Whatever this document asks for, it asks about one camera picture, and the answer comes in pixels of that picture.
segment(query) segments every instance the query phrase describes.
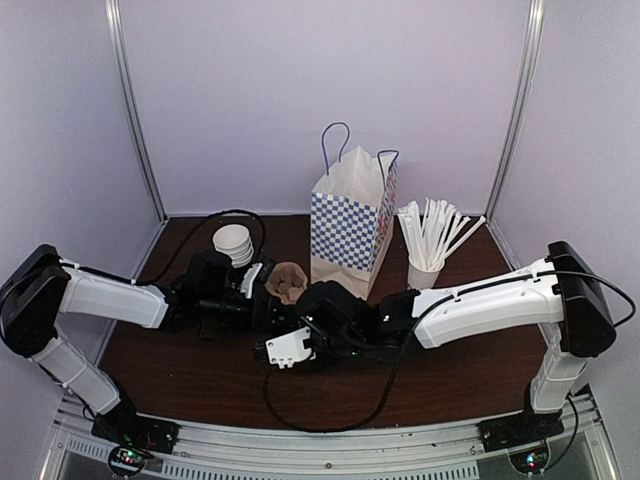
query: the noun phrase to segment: metal frame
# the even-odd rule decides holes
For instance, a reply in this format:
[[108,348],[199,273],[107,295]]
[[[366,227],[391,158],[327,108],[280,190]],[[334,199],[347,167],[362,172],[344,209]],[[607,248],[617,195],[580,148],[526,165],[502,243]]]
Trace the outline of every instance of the metal frame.
[[142,175],[144,177],[147,190],[151,196],[153,207],[158,220],[162,222],[167,219],[167,213],[164,209],[162,198],[160,197],[160,191],[158,190],[158,184],[149,160],[147,145],[142,133],[142,124],[140,123],[140,114],[133,94],[131,71],[129,69],[129,61],[127,60],[122,21],[120,19],[120,2],[119,0],[105,0],[105,8],[107,11],[109,34],[111,35],[113,51],[116,57],[118,73],[120,75],[120,85],[122,87],[124,103],[127,109],[131,137],[133,138],[133,144],[136,149],[136,154],[142,169]]
[[[520,64],[520,74],[516,89],[516,95],[513,102],[511,117],[507,127],[505,141],[502,147],[500,163],[496,172],[496,178],[493,183],[489,202],[487,204],[485,216],[489,225],[493,222],[496,208],[506,182],[507,174],[511,164],[511,160],[515,153],[518,136],[522,129],[522,121],[524,118],[525,106],[531,90],[531,82],[533,80],[535,67],[538,59],[538,51],[540,48],[540,40],[542,37],[542,23],[544,18],[545,0],[531,0],[529,7],[529,20],[527,24],[527,32],[524,39],[524,47],[522,51],[522,60]],[[149,195],[151,196],[156,215],[160,221],[167,219],[162,198],[158,189],[158,184],[153,173],[153,167],[149,160],[149,153],[144,140],[142,125],[140,122],[140,114],[136,104],[133,82],[131,79],[131,71],[125,47],[124,32],[122,28],[122,20],[120,17],[120,0],[105,0],[105,8],[107,13],[107,23],[109,26],[109,34],[113,43],[114,54],[117,61],[120,83],[124,96],[125,106],[127,109],[128,123],[131,130],[131,136],[136,148],[138,161],[142,169],[145,184]]]
[[500,250],[502,258],[504,258],[505,262],[507,262],[507,265],[509,266],[511,271],[519,270],[520,268],[522,268],[522,265],[516,258],[513,250],[511,250],[511,246],[507,242],[507,239],[504,237],[504,234],[502,233],[502,230],[500,229],[498,224],[496,222],[488,223],[487,230],[489,230],[491,238],[493,238],[493,241],[498,247],[498,250]]
[[542,37],[544,3],[545,0],[531,0],[529,8],[529,23],[527,24],[527,33],[524,38],[518,86],[516,89],[515,99],[513,101],[509,126],[507,128],[507,136],[502,147],[498,172],[493,183],[489,203],[487,204],[487,212],[485,214],[489,224],[493,222],[496,208],[507,179],[507,174],[509,173],[509,167],[511,166],[511,161],[516,150],[520,130],[522,129],[524,111],[527,99],[529,98],[529,92],[531,91],[531,83],[536,63],[538,61],[538,51],[540,49],[540,39]]
[[[587,445],[598,478],[618,479],[611,446],[593,398],[587,393],[576,397],[575,402],[580,414],[579,431],[590,440]],[[554,437],[554,441],[568,438],[573,431],[575,418],[568,404],[562,420],[565,432]],[[148,473],[174,479],[402,480],[424,478],[422,475],[432,472],[433,478],[444,478],[446,475],[440,477],[437,472],[468,468],[473,471],[477,462],[507,453],[483,451],[478,421],[316,435],[177,421],[181,429],[174,453],[156,455],[160,461]],[[66,396],[46,439],[48,449],[38,478],[58,479],[66,452],[104,460],[113,444],[92,437],[90,429],[91,422],[82,416],[82,405],[74,397]]]

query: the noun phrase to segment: blue bag handle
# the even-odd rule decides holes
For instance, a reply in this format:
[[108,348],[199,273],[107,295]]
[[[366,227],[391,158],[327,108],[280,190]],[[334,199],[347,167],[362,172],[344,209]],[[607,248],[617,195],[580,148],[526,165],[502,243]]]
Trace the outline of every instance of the blue bag handle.
[[393,157],[393,160],[391,161],[391,165],[389,165],[389,171],[391,171],[391,169],[393,168],[393,164],[396,163],[396,160],[398,159],[398,156],[400,155],[400,152],[398,150],[380,150],[378,152],[378,154],[376,155],[378,157],[378,165],[380,165],[380,173],[382,174],[382,191],[385,191],[387,189],[387,182],[384,178],[384,168],[382,168],[382,160],[380,160],[380,155],[385,154],[385,153],[395,153],[396,156]]
[[324,155],[324,166],[327,171],[327,175],[329,175],[329,159],[327,158],[327,147],[324,144],[324,136],[327,134],[329,130],[331,130],[331,128],[335,127],[336,125],[342,125],[344,128],[347,129],[347,138],[342,144],[342,147],[340,147],[340,152],[338,153],[338,162],[342,158],[342,152],[344,151],[344,147],[347,146],[347,142],[351,137],[351,130],[349,129],[349,125],[347,125],[344,122],[333,122],[327,128],[324,129],[324,132],[322,132],[322,138],[320,139],[320,144],[322,145],[322,154]]

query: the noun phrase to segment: straw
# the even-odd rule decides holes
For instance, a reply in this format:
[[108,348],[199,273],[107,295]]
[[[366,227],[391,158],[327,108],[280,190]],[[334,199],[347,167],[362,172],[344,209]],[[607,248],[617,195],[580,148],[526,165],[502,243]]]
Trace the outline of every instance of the straw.
[[398,210],[398,220],[404,235],[409,261],[422,271],[440,267],[473,233],[486,222],[480,219],[456,240],[469,217],[463,217],[446,200],[425,198],[422,216],[417,202],[412,201]]

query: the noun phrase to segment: paper bag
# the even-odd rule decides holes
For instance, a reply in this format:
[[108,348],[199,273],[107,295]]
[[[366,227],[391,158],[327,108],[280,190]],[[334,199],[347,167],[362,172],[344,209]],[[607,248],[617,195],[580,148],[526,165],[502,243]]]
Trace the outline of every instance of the paper bag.
[[[324,137],[336,125],[347,138],[329,167]],[[335,280],[366,300],[393,236],[399,152],[372,157],[358,146],[343,156],[349,136],[342,122],[322,134],[326,169],[311,194],[311,282]]]

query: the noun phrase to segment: white bracket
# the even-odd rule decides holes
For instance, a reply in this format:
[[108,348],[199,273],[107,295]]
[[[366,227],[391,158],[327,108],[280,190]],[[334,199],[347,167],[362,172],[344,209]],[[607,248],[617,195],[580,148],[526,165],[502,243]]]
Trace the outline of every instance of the white bracket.
[[253,297],[253,283],[258,278],[260,270],[262,270],[262,263],[254,263],[245,273],[242,284],[240,284],[240,293],[243,293],[245,298]]
[[304,346],[304,341],[311,337],[311,329],[300,328],[294,332],[267,340],[269,363],[281,369],[291,368],[294,363],[313,360],[316,354]]

